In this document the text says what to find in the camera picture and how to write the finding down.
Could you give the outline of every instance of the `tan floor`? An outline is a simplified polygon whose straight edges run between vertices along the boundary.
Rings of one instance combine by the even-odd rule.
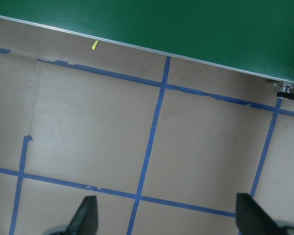
[[[0,20],[0,47],[11,50],[0,53],[0,235],[27,135],[15,235],[68,225],[86,195],[98,197],[98,235],[237,235],[235,195],[252,188],[269,215],[294,222],[294,113],[274,109],[277,87],[171,58],[164,89],[165,56],[105,42],[93,51],[93,42]],[[281,108],[294,111],[294,101]]]

